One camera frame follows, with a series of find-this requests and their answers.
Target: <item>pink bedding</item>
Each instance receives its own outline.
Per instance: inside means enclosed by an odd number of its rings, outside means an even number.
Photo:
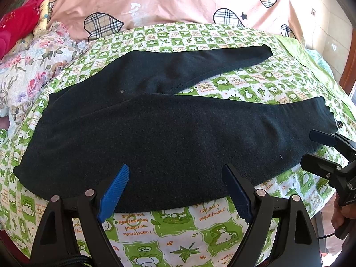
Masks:
[[[289,0],[51,0],[52,21],[75,40],[94,40],[140,26],[200,22],[246,26],[303,42]]]

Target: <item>light blue fabric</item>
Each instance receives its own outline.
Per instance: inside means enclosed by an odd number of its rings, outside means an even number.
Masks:
[[[325,61],[323,56],[316,50],[305,49],[309,55],[313,58],[313,60],[322,67],[327,73],[329,73],[332,77],[334,74],[332,73],[332,69],[330,68],[329,64]]]

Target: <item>green and white bed sheet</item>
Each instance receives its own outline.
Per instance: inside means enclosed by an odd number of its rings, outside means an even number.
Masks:
[[[19,165],[50,93],[79,83],[96,74],[118,57],[132,50],[196,51],[267,44],[273,56],[263,63],[201,81],[178,95],[199,95],[217,99],[256,103],[290,103],[323,96],[335,118],[343,123],[340,133],[356,139],[356,124],[349,109],[280,46],[273,35],[236,26],[194,23],[158,24],[128,30],[92,42],[91,49],[49,83],[13,141],[0,135],[0,223],[20,250],[30,255],[33,238],[47,201],[29,192],[13,174]],[[345,164],[332,148],[318,155]],[[327,181],[296,166],[261,185],[273,196],[301,196],[313,216],[329,200],[333,189]],[[83,254],[88,253],[79,220],[75,233]],[[236,251],[247,224],[236,212],[229,197],[175,210],[114,214],[103,224],[112,246],[124,266],[186,267],[226,266]],[[268,255],[277,221],[272,221],[260,260]]]

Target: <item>black cable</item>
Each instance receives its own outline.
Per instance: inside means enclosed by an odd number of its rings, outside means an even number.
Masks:
[[[332,234],[329,234],[329,235],[321,236],[321,237],[318,238],[318,240],[329,238],[329,237],[334,236],[334,235],[335,235],[335,232],[332,233]]]
[[[94,266],[92,258],[84,255],[74,255],[68,258],[41,264],[29,264],[26,267],[65,267],[75,263],[87,263]]]

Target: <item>blue gripper pad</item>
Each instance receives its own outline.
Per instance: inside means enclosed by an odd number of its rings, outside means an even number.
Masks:
[[[309,133],[309,138],[311,141],[324,144],[328,147],[336,145],[336,139],[333,134],[326,134],[325,132],[317,131],[315,129]]]
[[[128,181],[129,167],[124,164],[100,200],[100,210],[97,219],[101,224],[113,214]]]
[[[239,216],[245,219],[246,223],[252,223],[253,214],[251,211],[251,202],[242,186],[227,165],[223,166],[221,175]]]

